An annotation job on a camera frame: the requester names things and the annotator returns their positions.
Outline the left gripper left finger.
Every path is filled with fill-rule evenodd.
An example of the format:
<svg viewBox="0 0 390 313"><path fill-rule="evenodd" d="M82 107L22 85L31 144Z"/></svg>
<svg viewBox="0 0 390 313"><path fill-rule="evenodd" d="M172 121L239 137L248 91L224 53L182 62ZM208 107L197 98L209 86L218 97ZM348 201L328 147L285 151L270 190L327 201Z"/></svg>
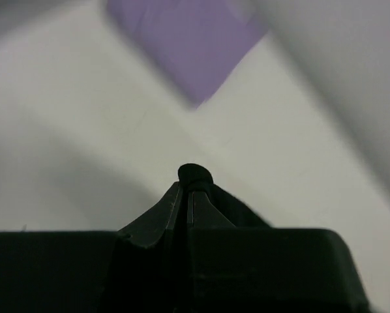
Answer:
<svg viewBox="0 0 390 313"><path fill-rule="evenodd" d="M181 194L118 231L0 232L0 312L173 312L164 237Z"/></svg>

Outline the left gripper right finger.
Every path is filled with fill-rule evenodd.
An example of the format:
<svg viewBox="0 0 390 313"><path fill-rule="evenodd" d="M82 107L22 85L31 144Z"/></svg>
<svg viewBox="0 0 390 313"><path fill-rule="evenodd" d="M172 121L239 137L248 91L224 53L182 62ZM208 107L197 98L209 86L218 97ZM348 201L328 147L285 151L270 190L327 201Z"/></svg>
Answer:
<svg viewBox="0 0 390 313"><path fill-rule="evenodd" d="M368 312L346 243L327 229L232 224L203 192L188 198L197 312Z"/></svg>

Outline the black garment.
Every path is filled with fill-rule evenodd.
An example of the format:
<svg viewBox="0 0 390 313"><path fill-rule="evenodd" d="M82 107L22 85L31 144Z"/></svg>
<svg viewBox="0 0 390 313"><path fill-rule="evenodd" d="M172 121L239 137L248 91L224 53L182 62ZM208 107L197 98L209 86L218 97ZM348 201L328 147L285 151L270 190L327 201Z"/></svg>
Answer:
<svg viewBox="0 0 390 313"><path fill-rule="evenodd" d="M271 225L241 200L214 184L211 173L198 164L178 169L179 183L189 196L188 223L195 228L265 228Z"/></svg>

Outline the purple t shirt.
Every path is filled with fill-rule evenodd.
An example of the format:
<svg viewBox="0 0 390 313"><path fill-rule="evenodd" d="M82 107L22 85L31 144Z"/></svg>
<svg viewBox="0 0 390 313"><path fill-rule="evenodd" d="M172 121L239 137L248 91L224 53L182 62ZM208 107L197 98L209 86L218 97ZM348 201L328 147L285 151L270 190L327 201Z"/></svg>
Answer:
<svg viewBox="0 0 390 313"><path fill-rule="evenodd" d="M251 1L107 1L106 9L194 106L219 90L269 30Z"/></svg>

